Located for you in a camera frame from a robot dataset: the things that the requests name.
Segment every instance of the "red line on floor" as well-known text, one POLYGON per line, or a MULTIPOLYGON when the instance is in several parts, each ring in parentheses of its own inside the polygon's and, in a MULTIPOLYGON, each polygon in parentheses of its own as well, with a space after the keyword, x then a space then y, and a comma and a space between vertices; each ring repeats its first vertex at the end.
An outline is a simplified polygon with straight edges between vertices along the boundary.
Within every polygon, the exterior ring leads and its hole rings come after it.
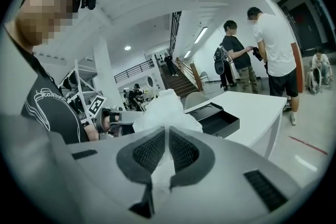
POLYGON ((301 142, 302 144, 304 144, 304 145, 306 145, 306 146, 310 146, 310 147, 313 148, 314 150, 317 150, 317 151, 319 151, 319 152, 322 152, 323 154, 326 154, 326 155, 328 154, 327 152, 325 152, 325 151, 319 149, 318 147, 315 147, 315 146, 313 146, 313 145, 311 145, 311 144, 308 144, 308 143, 306 143, 306 142, 304 142, 304 141, 302 141, 302 140, 299 140, 299 139, 297 139, 297 138, 295 138, 295 137, 292 137, 292 136, 289 136, 289 135, 288 135, 288 137, 289 137, 289 138, 292 138, 292 139, 294 139, 294 140, 296 140, 296 141, 298 141, 298 142, 301 142))

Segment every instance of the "black tray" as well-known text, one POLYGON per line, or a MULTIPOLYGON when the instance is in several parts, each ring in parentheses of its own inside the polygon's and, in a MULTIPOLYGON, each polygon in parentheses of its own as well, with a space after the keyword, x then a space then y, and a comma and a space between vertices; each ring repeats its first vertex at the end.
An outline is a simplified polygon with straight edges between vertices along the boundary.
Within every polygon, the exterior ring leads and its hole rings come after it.
POLYGON ((227 113, 214 103, 189 112, 201 125, 203 133, 226 138, 240 128, 239 118, 227 113))

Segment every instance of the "black shorts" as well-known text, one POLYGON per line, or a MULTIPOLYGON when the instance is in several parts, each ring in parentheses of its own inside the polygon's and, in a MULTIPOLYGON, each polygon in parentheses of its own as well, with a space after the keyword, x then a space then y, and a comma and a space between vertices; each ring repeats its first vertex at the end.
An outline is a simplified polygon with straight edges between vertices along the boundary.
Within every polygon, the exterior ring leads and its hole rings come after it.
POLYGON ((290 97, 296 97, 299 95, 298 82, 296 77, 296 68, 289 74, 282 77, 269 76, 269 94, 271 96, 283 95, 284 90, 290 97))

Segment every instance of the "white table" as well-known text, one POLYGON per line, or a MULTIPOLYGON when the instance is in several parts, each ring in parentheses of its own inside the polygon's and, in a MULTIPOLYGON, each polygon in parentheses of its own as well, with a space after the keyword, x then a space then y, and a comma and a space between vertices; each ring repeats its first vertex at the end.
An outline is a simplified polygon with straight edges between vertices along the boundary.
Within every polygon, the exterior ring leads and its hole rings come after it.
POLYGON ((265 158, 269 158, 276 143, 281 126, 282 109, 287 99, 269 95, 227 91, 204 103, 184 111, 190 112, 210 102, 240 119, 240 128, 225 139, 253 147, 271 128, 270 138, 265 145, 265 158))

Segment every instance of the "staircase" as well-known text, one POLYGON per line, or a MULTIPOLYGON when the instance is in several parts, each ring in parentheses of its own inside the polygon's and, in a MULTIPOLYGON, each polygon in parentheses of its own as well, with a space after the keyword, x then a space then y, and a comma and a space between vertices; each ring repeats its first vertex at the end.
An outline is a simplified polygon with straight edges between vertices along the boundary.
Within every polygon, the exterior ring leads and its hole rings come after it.
POLYGON ((164 76, 166 77, 166 81, 169 89, 173 89, 177 96, 183 98, 187 97, 192 92, 198 92, 198 89, 193 85, 190 80, 175 66, 176 73, 178 77, 173 77, 167 65, 162 65, 161 69, 163 71, 164 76))

